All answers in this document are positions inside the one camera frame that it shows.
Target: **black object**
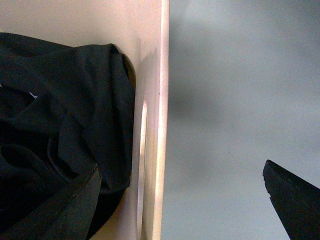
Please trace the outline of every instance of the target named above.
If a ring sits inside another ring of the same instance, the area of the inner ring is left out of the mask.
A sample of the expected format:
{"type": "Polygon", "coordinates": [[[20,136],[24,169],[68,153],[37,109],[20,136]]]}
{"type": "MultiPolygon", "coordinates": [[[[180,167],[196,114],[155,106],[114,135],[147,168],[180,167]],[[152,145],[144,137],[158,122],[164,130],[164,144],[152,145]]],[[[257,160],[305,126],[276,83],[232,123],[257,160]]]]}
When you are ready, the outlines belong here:
{"type": "Polygon", "coordinates": [[[0,234],[97,163],[93,234],[130,184],[135,90],[113,44],[0,33],[0,234]]]}
{"type": "Polygon", "coordinates": [[[97,164],[0,235],[2,240],[85,240],[100,192],[97,164]]]}
{"type": "Polygon", "coordinates": [[[320,240],[320,189],[271,160],[263,169],[272,205],[291,240],[320,240]]]}

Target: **gray surface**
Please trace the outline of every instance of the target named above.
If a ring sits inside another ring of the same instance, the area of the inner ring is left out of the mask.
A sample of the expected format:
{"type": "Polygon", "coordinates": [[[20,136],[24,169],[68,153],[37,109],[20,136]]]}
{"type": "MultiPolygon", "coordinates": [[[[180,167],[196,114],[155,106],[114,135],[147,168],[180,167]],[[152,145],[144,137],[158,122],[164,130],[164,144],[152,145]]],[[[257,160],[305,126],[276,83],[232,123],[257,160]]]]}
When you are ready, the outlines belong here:
{"type": "Polygon", "coordinates": [[[318,1],[171,0],[163,240],[288,240],[267,159],[320,187],[318,1]]]}

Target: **black pointed object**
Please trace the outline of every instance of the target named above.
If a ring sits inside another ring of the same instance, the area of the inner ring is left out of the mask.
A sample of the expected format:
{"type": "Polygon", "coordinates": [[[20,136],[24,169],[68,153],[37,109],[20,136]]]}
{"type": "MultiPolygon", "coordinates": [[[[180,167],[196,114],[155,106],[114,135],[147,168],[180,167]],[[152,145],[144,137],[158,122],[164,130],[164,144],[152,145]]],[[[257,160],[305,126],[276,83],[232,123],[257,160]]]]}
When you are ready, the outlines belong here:
{"type": "Polygon", "coordinates": [[[0,235],[1,240],[85,240],[95,213],[101,174],[97,164],[0,235]]]}
{"type": "Polygon", "coordinates": [[[320,189],[271,160],[263,169],[266,190],[291,240],[320,240],[320,189]]]}

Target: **gray wall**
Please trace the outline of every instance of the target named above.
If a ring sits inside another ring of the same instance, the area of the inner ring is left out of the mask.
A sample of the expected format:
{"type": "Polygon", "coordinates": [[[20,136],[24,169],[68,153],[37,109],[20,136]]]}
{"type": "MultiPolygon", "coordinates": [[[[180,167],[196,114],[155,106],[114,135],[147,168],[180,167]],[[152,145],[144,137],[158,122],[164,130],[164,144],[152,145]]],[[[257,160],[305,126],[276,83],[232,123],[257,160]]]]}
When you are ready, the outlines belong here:
{"type": "Polygon", "coordinates": [[[288,240],[271,159],[320,187],[320,4],[171,0],[163,240],[288,240]]]}

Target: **white panel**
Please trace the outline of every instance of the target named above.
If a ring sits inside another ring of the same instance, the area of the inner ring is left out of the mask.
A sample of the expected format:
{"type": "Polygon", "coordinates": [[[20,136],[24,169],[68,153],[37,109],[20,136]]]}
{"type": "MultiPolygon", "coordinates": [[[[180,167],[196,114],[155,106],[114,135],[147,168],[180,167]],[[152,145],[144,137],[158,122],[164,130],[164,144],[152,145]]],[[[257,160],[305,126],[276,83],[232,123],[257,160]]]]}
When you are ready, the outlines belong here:
{"type": "Polygon", "coordinates": [[[138,176],[143,102],[147,105],[144,237],[159,240],[168,101],[169,0],[3,0],[0,29],[68,46],[114,43],[136,72],[131,186],[93,239],[138,238],[138,176]]]}

